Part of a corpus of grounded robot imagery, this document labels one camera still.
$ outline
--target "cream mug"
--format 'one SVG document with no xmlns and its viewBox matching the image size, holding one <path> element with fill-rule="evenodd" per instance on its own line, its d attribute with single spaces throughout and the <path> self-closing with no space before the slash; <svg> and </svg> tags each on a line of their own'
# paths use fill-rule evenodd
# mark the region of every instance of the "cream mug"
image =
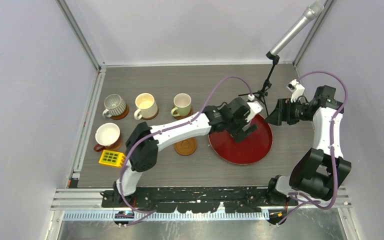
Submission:
<svg viewBox="0 0 384 240">
<path fill-rule="evenodd" d="M 134 101 L 136 104 L 137 110 L 134 112 L 134 119 L 152 119 L 158 114 L 157 103 L 155 102 L 154 97 L 149 93 L 142 93 L 136 97 Z"/>
<path fill-rule="evenodd" d="M 186 93 L 179 93 L 174 97 L 174 108 L 171 110 L 173 117 L 184 117 L 191 112 L 192 99 Z"/>
<path fill-rule="evenodd" d="M 102 113 L 104 118 L 111 118 L 113 116 L 119 116 L 126 110 L 126 102 L 118 94 L 111 94 L 103 101 L 105 110 Z"/>
<path fill-rule="evenodd" d="M 120 128 L 115 123 L 108 122 L 102 124 L 95 133 L 95 140 L 98 143 L 93 150 L 100 152 L 106 148 L 111 148 L 121 137 Z"/>
</svg>

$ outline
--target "tripod stand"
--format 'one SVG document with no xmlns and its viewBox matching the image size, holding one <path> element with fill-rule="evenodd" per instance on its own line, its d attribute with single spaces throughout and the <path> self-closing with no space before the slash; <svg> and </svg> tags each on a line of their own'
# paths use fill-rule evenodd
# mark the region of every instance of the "tripod stand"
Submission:
<svg viewBox="0 0 384 240">
<path fill-rule="evenodd" d="M 279 63 L 280 57 L 278 55 L 272 55 L 270 52 L 267 53 L 266 55 L 270 60 L 273 60 L 273 65 L 271 66 L 270 72 L 268 73 L 267 78 L 265 79 L 261 90 L 258 90 L 256 92 L 253 92 L 252 94 L 255 95 L 255 97 L 264 105 L 265 112 L 267 113 L 267 116 L 269 115 L 269 110 L 267 109 L 267 104 L 266 104 L 266 99 L 267 95 L 269 93 L 267 90 L 272 87 L 272 83 L 270 82 L 270 77 L 272 76 L 273 70 L 275 69 L 276 65 Z M 249 93 L 244 93 L 244 94 L 239 94 L 239 96 L 246 96 Z"/>
</svg>

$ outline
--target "green grid pad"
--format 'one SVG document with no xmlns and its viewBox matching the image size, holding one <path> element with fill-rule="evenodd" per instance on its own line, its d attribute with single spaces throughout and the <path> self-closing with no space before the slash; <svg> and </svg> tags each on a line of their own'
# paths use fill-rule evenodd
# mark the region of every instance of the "green grid pad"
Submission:
<svg viewBox="0 0 384 240">
<path fill-rule="evenodd" d="M 106 152 L 103 156 L 102 162 L 115 165 L 117 162 L 117 158 L 119 158 L 118 153 Z"/>
</svg>

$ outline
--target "silver microphone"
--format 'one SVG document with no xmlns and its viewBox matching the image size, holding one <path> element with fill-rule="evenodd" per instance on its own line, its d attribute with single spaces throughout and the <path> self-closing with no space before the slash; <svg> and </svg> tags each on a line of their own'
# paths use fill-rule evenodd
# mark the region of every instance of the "silver microphone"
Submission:
<svg viewBox="0 0 384 240">
<path fill-rule="evenodd" d="M 274 59 L 276 55 L 307 25 L 309 22 L 317 18 L 323 11 L 325 6 L 318 1 L 313 2 L 305 9 L 302 16 L 287 31 L 287 33 L 278 41 L 271 50 L 266 54 L 269 59 Z"/>
</svg>

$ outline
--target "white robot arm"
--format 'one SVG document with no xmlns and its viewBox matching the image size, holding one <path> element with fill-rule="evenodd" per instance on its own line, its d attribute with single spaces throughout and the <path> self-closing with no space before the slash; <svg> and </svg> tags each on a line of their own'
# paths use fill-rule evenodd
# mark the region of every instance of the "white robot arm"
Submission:
<svg viewBox="0 0 384 240">
<path fill-rule="evenodd" d="M 154 135 L 145 141 L 142 146 L 139 145 L 138 149 L 134 150 L 135 152 L 127 162 L 127 169 L 122 177 L 122 193 L 124 196 L 133 194 L 142 173 L 155 165 L 157 153 L 177 142 L 224 130 L 227 130 L 237 142 L 241 142 L 257 128 L 257 126 L 251 126 L 250 123 L 262 109 L 263 107 L 258 102 L 245 102 L 238 97 L 221 109 L 215 106 L 207 106 L 197 118 L 196 116 L 199 113 L 163 125 L 148 127 L 146 122 L 140 123 L 126 142 L 127 151 L 147 133 L 154 134 L 160 131 L 161 133 Z M 116 185 L 119 188 L 120 179 L 117 179 Z"/>
<path fill-rule="evenodd" d="M 312 148 L 298 162 L 291 175 L 278 175 L 270 180 L 266 198 L 271 204 L 279 204 L 285 201 L 288 193 L 304 192 L 323 203 L 323 201 L 330 200 L 334 192 L 330 137 L 335 140 L 333 145 L 338 185 L 342 184 L 351 171 L 351 163 L 344 160 L 339 141 L 342 112 L 335 117 L 332 136 L 330 132 L 334 113 L 342 102 L 334 99 L 336 90 L 330 86 L 318 87 L 314 98 L 310 102 L 304 103 L 299 101 L 305 89 L 300 83 L 294 80 L 288 84 L 288 88 L 292 92 L 292 97 L 278 99 L 275 110 L 265 121 L 277 126 L 282 122 L 293 125 L 300 120 L 312 121 L 314 141 Z M 327 174 L 317 171 L 320 166 L 326 167 Z"/>
</svg>

